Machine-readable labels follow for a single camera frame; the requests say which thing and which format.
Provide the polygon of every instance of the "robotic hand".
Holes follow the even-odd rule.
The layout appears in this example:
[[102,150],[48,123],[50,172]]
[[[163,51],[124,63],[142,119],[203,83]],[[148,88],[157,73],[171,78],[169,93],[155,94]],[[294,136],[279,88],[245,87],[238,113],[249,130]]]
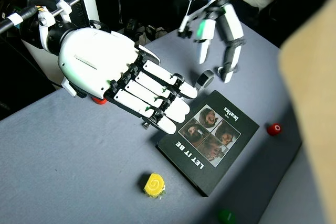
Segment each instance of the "robotic hand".
[[243,40],[243,29],[229,0],[208,0],[208,3],[201,9],[186,15],[178,29],[178,36],[190,38],[192,32],[189,24],[196,18],[203,20],[197,31],[195,42],[198,43],[198,60],[202,64],[207,56],[208,48],[214,37],[217,27],[221,40],[226,45],[224,61],[218,68],[218,75],[228,83],[236,70]]
[[[58,56],[58,66],[65,76],[62,86],[71,95],[105,98],[173,134],[176,131],[173,121],[182,123],[190,111],[181,97],[196,98],[197,89],[181,75],[160,67],[154,53],[135,46],[128,37],[78,28],[69,22],[71,5],[77,1],[60,1],[53,12],[42,4],[32,6],[28,16],[9,15],[3,24],[7,29],[10,24],[27,26],[29,23],[30,32],[39,33],[40,43],[35,41],[35,44]],[[62,20],[55,19],[59,14]]]

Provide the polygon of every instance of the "gray tabletop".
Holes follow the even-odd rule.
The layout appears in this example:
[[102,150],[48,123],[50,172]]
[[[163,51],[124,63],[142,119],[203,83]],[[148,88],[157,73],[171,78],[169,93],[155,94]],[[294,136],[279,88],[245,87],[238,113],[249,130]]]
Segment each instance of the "gray tabletop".
[[[163,133],[145,130],[141,119],[113,104],[58,90],[0,122],[0,223],[218,223],[221,209],[237,223],[257,223],[301,140],[278,71],[279,49],[243,29],[247,43],[231,82],[216,77],[190,101],[218,90],[260,125],[209,197],[156,149]],[[198,65],[196,45],[175,31],[147,47],[192,84],[220,65],[225,48],[216,34]],[[283,132],[270,137],[265,124],[275,122]],[[161,200],[142,190],[153,172],[166,182]]]

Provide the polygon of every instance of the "yellow swirl candy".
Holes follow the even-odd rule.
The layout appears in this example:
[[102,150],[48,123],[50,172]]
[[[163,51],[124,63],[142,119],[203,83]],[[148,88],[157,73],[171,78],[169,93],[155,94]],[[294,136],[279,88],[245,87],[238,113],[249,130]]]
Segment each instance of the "yellow swirl candy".
[[156,173],[152,173],[149,177],[144,191],[147,195],[156,198],[159,196],[164,190],[164,181],[163,178]]

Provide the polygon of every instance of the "photo grid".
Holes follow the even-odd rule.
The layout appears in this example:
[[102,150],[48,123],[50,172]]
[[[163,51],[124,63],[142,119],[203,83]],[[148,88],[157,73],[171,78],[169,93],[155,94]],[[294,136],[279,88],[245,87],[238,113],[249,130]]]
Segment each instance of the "photo grid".
[[213,166],[217,166],[241,133],[205,105],[179,133]]

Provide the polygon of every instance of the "album cover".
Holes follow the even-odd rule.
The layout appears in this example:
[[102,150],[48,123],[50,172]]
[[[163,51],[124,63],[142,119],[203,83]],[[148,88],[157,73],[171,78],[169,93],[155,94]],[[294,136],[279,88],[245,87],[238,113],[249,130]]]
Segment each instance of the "album cover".
[[218,91],[191,108],[176,133],[158,149],[202,193],[209,196],[259,128]]

